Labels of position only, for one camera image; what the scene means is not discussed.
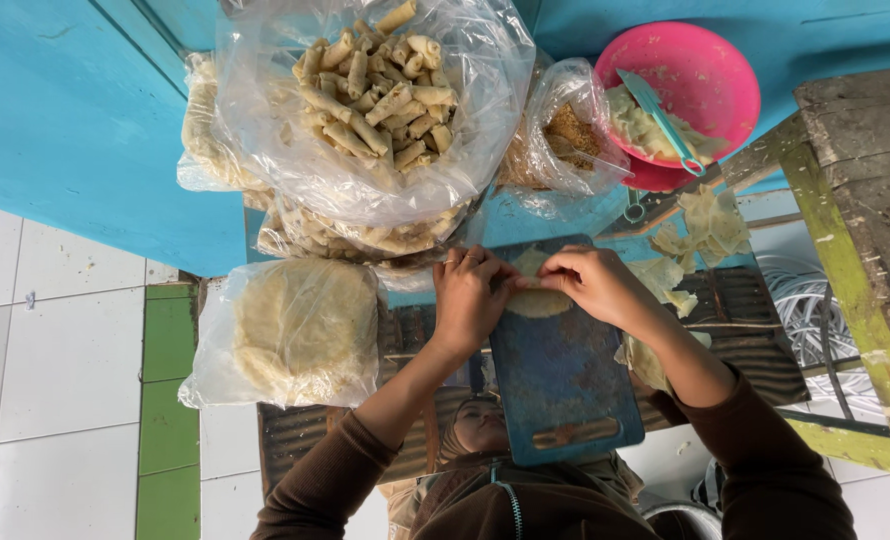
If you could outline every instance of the rolled spring roll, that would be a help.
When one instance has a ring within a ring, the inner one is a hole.
[[[401,128],[392,129],[391,138],[395,141],[409,141],[408,126],[402,126]]]
[[[349,104],[348,107],[352,109],[352,111],[358,111],[363,115],[366,115],[368,111],[375,108],[375,104],[379,102],[381,99],[381,92],[374,86],[372,89],[367,92],[361,94],[361,97],[358,98],[358,101],[355,103]]]
[[[451,84],[448,82],[448,77],[445,76],[445,72],[441,69],[432,69],[428,72],[428,76],[431,78],[431,85],[433,87],[439,87],[440,89],[451,88]]]
[[[448,122],[448,106],[445,104],[430,104],[428,106],[428,114],[431,115],[432,118],[435,119],[439,124],[444,124]]]
[[[408,137],[405,137],[399,141],[399,140],[395,140],[395,138],[392,137],[390,131],[386,131],[386,133],[388,133],[388,136],[392,138],[391,139],[391,149],[394,152],[401,152],[405,148],[407,148],[409,144],[411,144],[411,140]]]
[[[385,129],[396,130],[398,128],[401,128],[402,126],[407,126],[416,118],[422,117],[426,114],[426,112],[422,113],[418,110],[416,110],[415,112],[406,112],[403,115],[392,114],[390,117],[385,118],[382,124],[384,124]]]
[[[333,85],[335,85],[338,88],[339,92],[345,92],[346,94],[350,93],[350,92],[348,92],[348,79],[347,78],[342,77],[341,75],[338,75],[337,73],[330,73],[328,71],[322,71],[321,73],[318,74],[318,77],[320,77],[321,80],[323,80],[323,81],[328,81],[329,83],[332,83]]]
[[[458,93],[451,88],[415,86],[412,89],[411,95],[425,105],[458,105]]]
[[[309,75],[318,75],[321,71],[319,62],[321,61],[322,51],[324,47],[308,47],[305,51],[305,63],[302,64],[302,78]]]
[[[365,85],[369,82],[365,77],[367,72],[368,55],[361,51],[355,51],[352,70],[348,72],[348,95],[352,96],[352,99],[357,100],[361,94],[365,93]]]
[[[334,122],[334,116],[331,115],[327,110],[316,110],[314,112],[303,112],[302,113],[302,122],[306,126],[321,126],[325,127]]]
[[[341,64],[342,60],[352,54],[352,51],[354,50],[355,41],[352,36],[348,33],[343,33],[338,41],[332,43],[329,48],[325,49],[325,54],[322,55],[321,69],[325,71],[333,70]]]
[[[351,128],[346,127],[346,124],[334,122],[326,126],[324,132],[325,135],[336,140],[338,144],[350,150],[357,157],[375,158],[378,156],[377,153],[372,151],[367,144],[358,138],[358,135]]]
[[[358,35],[360,36],[364,36],[365,34],[371,34],[372,32],[374,32],[374,30],[372,30],[372,27],[368,26],[368,23],[365,22],[365,19],[355,20],[355,22],[352,23],[352,26],[355,27],[355,31],[358,32]]]
[[[384,71],[384,58],[378,55],[378,53],[374,55],[368,56],[368,72],[369,73],[381,73]]]
[[[318,38],[315,40],[315,43],[311,44],[311,48],[315,47],[327,47],[328,40],[325,38]],[[302,53],[302,55],[298,56],[298,61],[295,62],[295,65],[291,67],[291,74],[295,76],[296,79],[302,78],[302,67],[305,65],[305,55],[307,55],[308,51]]]
[[[408,57],[411,55],[411,45],[408,44],[408,38],[414,36],[415,31],[409,30],[406,31],[398,43],[395,43],[395,48],[391,51],[391,60],[393,62],[398,63],[400,66],[404,66],[404,63],[408,62]]]
[[[327,93],[331,97],[335,97],[338,95],[338,86],[336,86],[335,83],[330,80],[322,79],[318,83],[318,86],[321,88],[322,92]]]
[[[417,79],[422,73],[422,54],[412,53],[412,55],[408,57],[408,61],[404,63],[402,75],[408,79]]]
[[[419,139],[427,133],[437,122],[427,112],[416,118],[414,122],[408,125],[408,136],[412,139]]]
[[[402,105],[402,108],[395,111],[395,115],[407,115],[409,113],[419,113],[424,115],[428,112],[428,107],[420,101],[411,100]]]
[[[381,43],[379,45],[379,50],[375,54],[383,57],[387,61],[391,60],[391,52],[395,49],[395,45],[398,44],[399,39],[402,37],[399,35],[391,35],[388,39],[385,40],[385,43]]]
[[[425,133],[422,135],[422,141],[425,142],[425,147],[431,152],[438,152],[438,145],[435,144],[435,137],[431,136],[431,133]]]
[[[419,155],[425,152],[425,143],[419,140],[411,143],[410,146],[405,148],[401,152],[395,153],[395,170],[402,170],[403,166],[408,165],[409,162],[417,158]]]
[[[372,45],[374,43],[366,35],[360,35],[355,39],[355,51],[370,51]]]
[[[384,153],[382,156],[384,158],[385,163],[391,167],[395,168],[395,141],[391,139],[391,134],[388,131],[381,132],[381,140],[384,141],[385,146],[388,147],[388,151]]]
[[[352,96],[346,94],[345,92],[342,92],[341,90],[338,91],[338,95],[334,99],[338,103],[343,104],[345,107],[351,107],[352,104],[355,103],[355,100],[352,99]]]
[[[451,147],[451,129],[448,126],[435,126],[431,128],[431,136],[435,138],[435,146],[438,153],[446,153]]]
[[[377,104],[375,104],[375,108],[372,108],[370,111],[368,111],[365,119],[368,120],[369,124],[374,126],[381,120],[384,120],[385,118],[393,115],[402,105],[405,105],[409,101],[411,101],[411,84],[407,82],[400,82],[398,84],[395,84],[395,87],[392,88],[387,95],[381,98],[381,100]],[[333,111],[331,113],[336,117],[341,118],[341,116],[339,117],[337,114],[334,114]]]
[[[391,79],[392,81],[394,81],[396,83],[399,83],[399,82],[407,83],[408,82],[407,77],[402,75],[402,72],[399,71],[398,68],[391,65],[391,63],[388,61],[385,63],[385,68],[384,68],[384,71],[381,72],[381,75],[384,75],[384,77],[386,79]]]
[[[334,68],[334,72],[342,77],[348,77],[348,72],[352,70],[352,58],[353,55],[348,55],[347,58],[341,61],[338,67]]]
[[[425,68],[439,69],[442,66],[442,45],[427,35],[410,35],[408,46],[412,51],[421,53],[425,59]]]
[[[400,170],[402,174],[411,172],[412,169],[416,167],[427,167],[431,165],[431,156],[425,155],[424,153],[418,157],[415,157],[412,161],[406,163]]]
[[[401,6],[397,6],[391,12],[375,23],[375,30],[386,36],[390,36],[398,27],[408,22],[415,16],[415,0],[405,0]]]
[[[358,112],[352,114],[352,121],[349,122],[349,125],[352,126],[355,133],[357,133],[358,136],[361,137],[361,140],[365,141],[365,144],[367,144],[376,154],[384,156],[385,152],[388,152],[391,149],[385,144],[381,133],[373,128],[371,124],[366,122],[365,118]]]
[[[342,122],[352,118],[352,110],[350,108],[338,103],[333,97],[319,91],[314,86],[300,86],[298,87],[298,92],[302,94],[305,101],[323,111],[328,111],[333,117],[340,119]]]
[[[385,79],[380,73],[369,73],[368,80],[372,82],[372,85],[375,85],[375,88],[381,92],[381,95],[390,92],[395,85],[393,80]]]

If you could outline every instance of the hand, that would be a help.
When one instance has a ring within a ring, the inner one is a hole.
[[[653,329],[667,310],[618,255],[593,246],[568,245],[538,269],[542,287],[564,292],[590,315],[631,335]]]
[[[448,259],[434,265],[432,276],[437,303],[432,340],[464,362],[495,329],[508,299],[520,289],[515,278],[521,273],[475,244],[451,248]],[[496,278],[501,283],[492,292],[490,283]]]

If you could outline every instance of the pink bowl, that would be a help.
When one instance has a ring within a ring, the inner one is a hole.
[[[728,147],[713,157],[734,152],[748,139],[762,105],[755,72],[731,43],[710,30],[683,22],[636,26],[605,47],[595,72],[607,89],[621,84],[617,68],[648,81],[666,112]],[[677,161],[648,159],[612,139],[631,156],[657,166],[681,169]]]

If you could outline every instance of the plastic bag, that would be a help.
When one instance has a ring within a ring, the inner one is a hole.
[[[398,227],[349,225],[318,215],[283,194],[265,215],[255,248],[286,259],[343,259],[366,263],[427,251],[458,227],[470,201],[431,219]]]
[[[339,260],[277,260],[239,266],[208,301],[188,407],[357,407],[376,390],[379,280]]]
[[[532,215],[571,221],[593,213],[625,173],[602,164],[579,170],[551,151],[544,128],[566,103],[592,126],[599,142],[595,156],[628,168],[627,154],[607,136],[608,104],[592,67],[582,58],[556,64],[539,49],[522,122],[502,158],[497,185]]]
[[[591,133],[575,121],[588,124]],[[584,58],[564,59],[545,71],[528,101],[524,123],[529,168],[546,187],[597,195],[611,191],[628,175],[628,154],[608,137],[605,88]],[[562,157],[563,149],[549,144],[556,136],[572,145],[586,141],[587,147],[574,148],[604,163],[575,154]]]
[[[317,214],[386,228],[437,216],[487,187],[521,114],[535,52],[511,1],[421,0],[397,32],[414,29],[442,45],[443,69],[459,95],[448,152],[409,172],[402,186],[375,174],[382,167],[369,169],[312,136],[294,91],[297,58],[319,36],[334,40],[359,18],[374,24],[401,3],[254,0],[219,32],[219,138],[234,141],[249,170]]]
[[[211,53],[185,59],[188,107],[182,124],[185,153],[178,160],[178,184],[191,191],[268,190],[268,185],[240,164],[239,155],[211,133],[218,94]]]

